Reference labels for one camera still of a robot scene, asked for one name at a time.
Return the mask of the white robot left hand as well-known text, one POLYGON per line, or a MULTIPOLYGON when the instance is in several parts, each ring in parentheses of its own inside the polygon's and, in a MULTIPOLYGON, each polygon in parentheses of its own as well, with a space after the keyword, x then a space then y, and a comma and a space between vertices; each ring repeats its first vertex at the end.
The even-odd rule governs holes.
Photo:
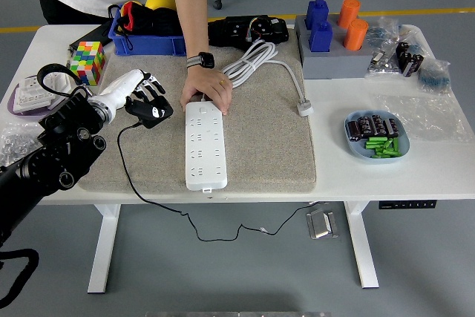
POLYGON ((165 94, 166 91, 155 76, 140 69, 129 71, 118 79, 115 79, 98 95, 92 96, 88 101, 101 116, 104 123, 114 120, 117 110, 125 106, 126 98, 135 94, 139 98, 147 100, 146 88, 153 97, 158 92, 165 94))

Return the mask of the person's left hand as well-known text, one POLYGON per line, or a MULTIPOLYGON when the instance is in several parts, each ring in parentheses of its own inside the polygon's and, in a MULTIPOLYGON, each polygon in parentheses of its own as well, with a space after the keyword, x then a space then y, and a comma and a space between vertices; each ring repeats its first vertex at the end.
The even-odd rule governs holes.
POLYGON ((233 84, 229 78, 215 69, 193 66, 187 70, 180 104, 183 110, 198 92, 211 99, 223 115, 227 115, 232 103, 233 84))

